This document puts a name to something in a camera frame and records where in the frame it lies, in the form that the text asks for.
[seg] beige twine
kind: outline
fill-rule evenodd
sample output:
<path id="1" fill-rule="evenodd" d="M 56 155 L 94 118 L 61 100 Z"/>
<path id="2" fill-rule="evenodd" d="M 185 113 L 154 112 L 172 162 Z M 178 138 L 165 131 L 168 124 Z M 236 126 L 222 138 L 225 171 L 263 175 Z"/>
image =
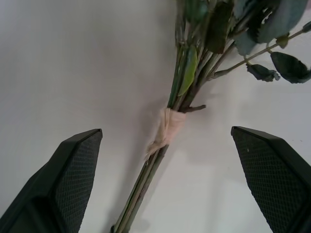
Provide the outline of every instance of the beige twine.
<path id="1" fill-rule="evenodd" d="M 160 126 L 157 130 L 154 142 L 147 148 L 146 159 L 149 159 L 158 149 L 170 144 L 183 127 L 186 120 L 185 113 L 177 112 L 170 108 L 162 109 L 160 117 Z"/>

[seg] white backdrop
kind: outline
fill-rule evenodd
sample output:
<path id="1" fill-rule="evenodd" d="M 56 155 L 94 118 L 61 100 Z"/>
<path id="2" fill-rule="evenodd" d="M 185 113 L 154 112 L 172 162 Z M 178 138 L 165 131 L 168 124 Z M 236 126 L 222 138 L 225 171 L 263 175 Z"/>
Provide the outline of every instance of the white backdrop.
<path id="1" fill-rule="evenodd" d="M 168 100 L 174 14 L 173 0 L 0 0 L 0 215 L 61 141 L 102 128 L 80 232 L 108 233 Z M 286 49 L 308 66 L 310 39 Z M 240 60 L 235 52 L 223 68 Z M 256 61 L 272 67 L 268 55 Z M 195 100 L 207 109 L 189 114 L 132 232 L 271 232 L 230 129 L 283 137 L 311 163 L 310 99 L 311 82 L 260 82 L 245 67 L 208 83 Z"/>

